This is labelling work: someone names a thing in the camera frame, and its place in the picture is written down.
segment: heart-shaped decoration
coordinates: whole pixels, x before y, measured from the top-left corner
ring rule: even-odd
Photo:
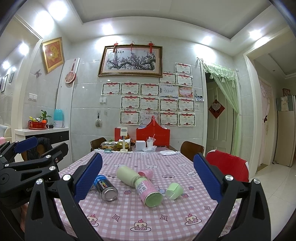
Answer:
[[[220,103],[213,103],[213,104],[212,104],[212,108],[213,108],[215,111],[217,111],[218,109],[220,109],[220,107],[221,107],[221,104],[220,104]]]

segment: blue textured pad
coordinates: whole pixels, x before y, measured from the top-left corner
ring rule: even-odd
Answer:
[[[88,167],[84,170],[84,172],[82,173],[74,187],[74,200],[76,202],[85,199],[94,180],[96,179],[96,176],[98,175],[103,166],[102,156],[99,153],[95,155],[96,156],[88,165]]]
[[[20,141],[15,145],[15,148],[13,149],[14,153],[21,154],[24,151],[27,151],[35,146],[37,146],[38,140],[36,137],[31,137],[26,140]]]
[[[194,156],[193,166],[200,179],[202,180],[210,197],[219,203],[223,198],[221,193],[221,184],[216,176],[213,174],[209,166],[199,155]]]

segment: pink gingham tablecloth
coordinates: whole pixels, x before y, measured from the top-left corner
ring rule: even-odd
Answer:
[[[60,176],[73,174],[80,165],[86,164],[95,152],[99,152],[103,157],[100,174],[107,176],[118,189],[118,199],[105,202],[93,187],[79,205],[105,241],[192,240],[217,206],[217,202],[211,199],[197,175],[193,162],[182,154],[174,156],[162,156],[159,153],[107,154],[96,150],[60,171]],[[129,166],[136,171],[152,168],[154,176],[151,181],[164,195],[161,205],[154,208],[145,206],[135,189],[117,178],[116,172],[121,165]],[[174,201],[165,197],[165,191],[172,182],[179,183],[184,188],[182,196]],[[66,231],[75,236],[59,199],[56,199],[56,205]],[[235,202],[221,235],[230,231],[238,209],[239,203]],[[188,217],[192,216],[193,223],[188,223]],[[147,229],[135,230],[134,227],[139,222],[147,224]]]

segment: white countertop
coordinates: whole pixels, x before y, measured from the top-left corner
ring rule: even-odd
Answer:
[[[51,128],[46,130],[15,129],[15,134],[20,136],[31,136],[31,135],[68,131],[68,130],[69,128]]]

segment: white device on stand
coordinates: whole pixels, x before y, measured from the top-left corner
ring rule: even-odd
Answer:
[[[120,136],[122,136],[122,149],[120,152],[127,153],[126,149],[126,136],[128,135],[128,129],[126,127],[120,128]]]

